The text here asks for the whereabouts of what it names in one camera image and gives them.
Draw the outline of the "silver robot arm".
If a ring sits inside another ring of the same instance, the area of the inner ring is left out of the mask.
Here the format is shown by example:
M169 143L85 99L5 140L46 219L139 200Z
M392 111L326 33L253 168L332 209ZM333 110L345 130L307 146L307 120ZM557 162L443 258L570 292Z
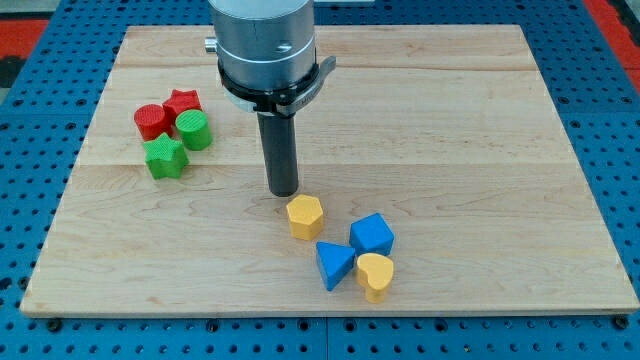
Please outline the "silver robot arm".
M318 76L311 0L210 0L221 81L268 111Z

